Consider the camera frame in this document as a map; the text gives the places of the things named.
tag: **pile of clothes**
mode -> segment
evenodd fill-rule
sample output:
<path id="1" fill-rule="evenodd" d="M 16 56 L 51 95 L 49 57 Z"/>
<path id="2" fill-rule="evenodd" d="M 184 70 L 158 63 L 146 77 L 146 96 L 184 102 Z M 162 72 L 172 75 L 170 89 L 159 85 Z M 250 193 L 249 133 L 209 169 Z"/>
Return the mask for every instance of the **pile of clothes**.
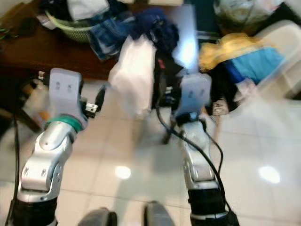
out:
<path id="1" fill-rule="evenodd" d="M 40 6 L 56 19 L 87 20 L 91 48 L 102 61 L 118 55 L 128 36 L 138 40 L 144 35 L 166 55 L 172 54 L 179 40 L 177 27 L 161 8 L 134 15 L 117 0 L 41 0 Z"/>
<path id="2" fill-rule="evenodd" d="M 244 33 L 228 34 L 218 44 L 205 43 L 199 66 L 212 78 L 208 114 L 235 110 L 255 93 L 256 85 L 276 75 L 284 63 L 276 48 Z"/>

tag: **white cloth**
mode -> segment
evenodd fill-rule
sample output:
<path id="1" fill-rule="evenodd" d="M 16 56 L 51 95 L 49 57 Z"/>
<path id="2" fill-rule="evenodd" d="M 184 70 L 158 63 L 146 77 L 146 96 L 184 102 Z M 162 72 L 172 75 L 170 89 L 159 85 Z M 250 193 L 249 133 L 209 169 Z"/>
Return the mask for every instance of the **white cloth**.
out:
<path id="1" fill-rule="evenodd" d="M 155 47 L 144 35 L 136 41 L 129 36 L 118 62 L 110 71 L 109 82 L 132 117 L 143 116 L 151 109 L 155 52 Z"/>
<path id="2" fill-rule="evenodd" d="M 68 9 L 73 20 L 91 18 L 109 8 L 107 0 L 68 0 Z"/>

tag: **white tile floor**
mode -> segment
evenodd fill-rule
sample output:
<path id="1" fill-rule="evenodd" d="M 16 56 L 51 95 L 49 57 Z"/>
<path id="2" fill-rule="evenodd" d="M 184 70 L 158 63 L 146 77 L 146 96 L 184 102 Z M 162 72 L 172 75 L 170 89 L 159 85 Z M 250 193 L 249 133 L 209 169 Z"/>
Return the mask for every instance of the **white tile floor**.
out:
<path id="1" fill-rule="evenodd" d="M 85 84 L 83 95 L 92 100 L 101 84 Z M 301 107 L 272 91 L 224 116 L 220 126 L 222 179 L 242 226 L 301 225 Z M 164 118 L 168 119 L 167 109 Z M 36 135 L 26 137 L 27 128 L 20 130 L 23 162 Z M 59 225 L 77 225 L 90 210 L 106 206 L 118 213 L 121 226 L 140 226 L 142 207 L 150 200 L 164 203 L 176 225 L 190 225 L 177 140 L 161 145 L 163 134 L 154 113 L 143 121 L 131 120 L 109 92 L 103 111 L 79 134 L 65 165 Z M 0 225 L 13 194 L 13 147 L 9 130 L 0 142 Z M 265 174 L 274 183 L 259 174 L 267 166 L 279 174 Z"/>

